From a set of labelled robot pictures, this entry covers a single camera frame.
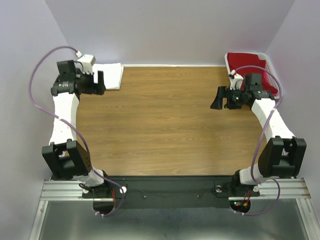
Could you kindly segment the white t shirt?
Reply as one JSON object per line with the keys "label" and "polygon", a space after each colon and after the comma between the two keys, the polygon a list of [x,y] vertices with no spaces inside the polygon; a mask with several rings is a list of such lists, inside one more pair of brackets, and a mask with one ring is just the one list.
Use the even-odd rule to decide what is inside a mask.
{"label": "white t shirt", "polygon": [[98,83],[98,71],[103,72],[104,86],[106,90],[120,90],[124,67],[121,63],[111,64],[94,64],[92,67],[94,72],[93,82]]}

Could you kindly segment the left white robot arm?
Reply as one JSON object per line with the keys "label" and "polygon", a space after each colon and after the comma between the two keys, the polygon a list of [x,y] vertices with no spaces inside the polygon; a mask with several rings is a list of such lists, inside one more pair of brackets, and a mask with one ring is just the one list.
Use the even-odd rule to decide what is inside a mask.
{"label": "left white robot arm", "polygon": [[111,184],[105,180],[107,174],[92,166],[90,153],[78,142],[75,131],[80,96],[103,95],[106,90],[103,72],[97,73],[98,81],[94,82],[95,62],[94,56],[86,54],[77,61],[57,63],[59,74],[50,89],[55,115],[53,131],[41,153],[56,179],[79,181],[86,194],[105,198],[111,193]]}

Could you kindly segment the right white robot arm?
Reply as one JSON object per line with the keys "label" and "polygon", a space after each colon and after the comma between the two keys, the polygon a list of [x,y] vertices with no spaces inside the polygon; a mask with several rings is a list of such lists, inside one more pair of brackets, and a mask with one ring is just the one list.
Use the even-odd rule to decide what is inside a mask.
{"label": "right white robot arm", "polygon": [[278,112],[279,103],[271,91],[263,89],[260,73],[246,74],[243,88],[233,83],[217,89],[210,108],[238,110],[249,106],[262,127],[261,136],[266,139],[261,154],[254,154],[251,166],[232,176],[230,189],[235,195],[267,180],[296,177],[300,172],[307,143],[289,130]]}

